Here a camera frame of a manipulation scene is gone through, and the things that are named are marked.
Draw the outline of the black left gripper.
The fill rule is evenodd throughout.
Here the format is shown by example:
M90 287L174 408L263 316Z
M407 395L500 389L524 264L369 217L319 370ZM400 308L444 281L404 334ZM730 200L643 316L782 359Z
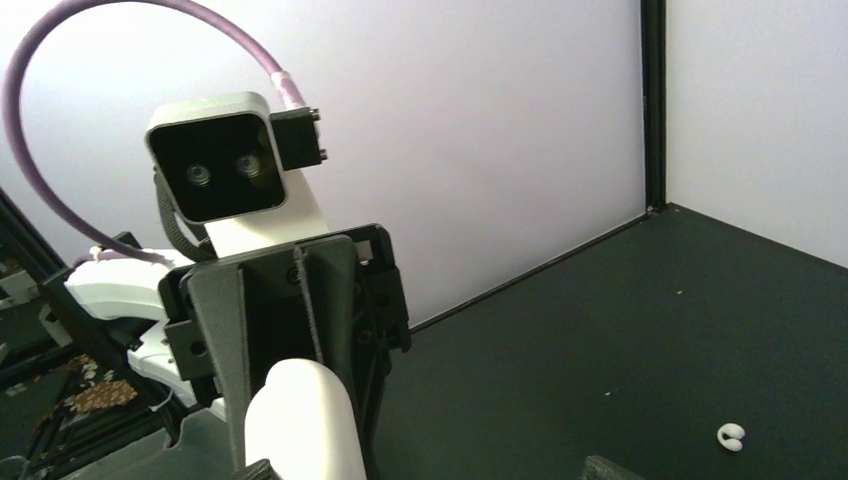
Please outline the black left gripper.
M412 345L391 237L369 224L177 268L159 291L181 379L203 405L224 398L233 469L246 466L249 402L278 361L325 365L352 403L366 477L389 354Z

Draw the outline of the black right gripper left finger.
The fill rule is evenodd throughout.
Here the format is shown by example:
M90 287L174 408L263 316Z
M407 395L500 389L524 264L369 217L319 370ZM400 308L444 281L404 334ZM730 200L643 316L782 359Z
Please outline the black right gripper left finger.
M233 472L231 480L281 480L281 477L269 459L260 459Z

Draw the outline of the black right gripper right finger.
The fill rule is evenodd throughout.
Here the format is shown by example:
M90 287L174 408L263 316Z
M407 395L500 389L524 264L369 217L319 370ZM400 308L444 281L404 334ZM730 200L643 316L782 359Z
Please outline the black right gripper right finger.
M585 458L581 480L644 480L643 477L600 455Z

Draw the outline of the white oval charging case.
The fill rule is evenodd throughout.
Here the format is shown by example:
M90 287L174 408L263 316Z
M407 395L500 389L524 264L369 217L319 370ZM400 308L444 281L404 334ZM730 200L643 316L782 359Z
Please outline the white oval charging case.
M365 479L349 394L335 373L308 359L268 372L244 420L245 462L267 460L282 479Z

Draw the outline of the white earbud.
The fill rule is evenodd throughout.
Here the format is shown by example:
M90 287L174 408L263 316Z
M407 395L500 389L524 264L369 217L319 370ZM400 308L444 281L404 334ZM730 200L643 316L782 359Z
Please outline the white earbud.
M745 429L736 423L725 423L716 432L718 443L725 450L733 453L740 452L743 449L745 436Z

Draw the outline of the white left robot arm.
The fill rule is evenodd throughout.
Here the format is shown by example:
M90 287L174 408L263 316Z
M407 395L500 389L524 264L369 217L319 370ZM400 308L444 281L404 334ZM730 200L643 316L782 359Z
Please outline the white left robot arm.
M54 291L88 328L148 323L95 347L165 387L168 401L220 417L236 476L379 477L373 445L391 354L412 344L383 226L202 262L103 251Z

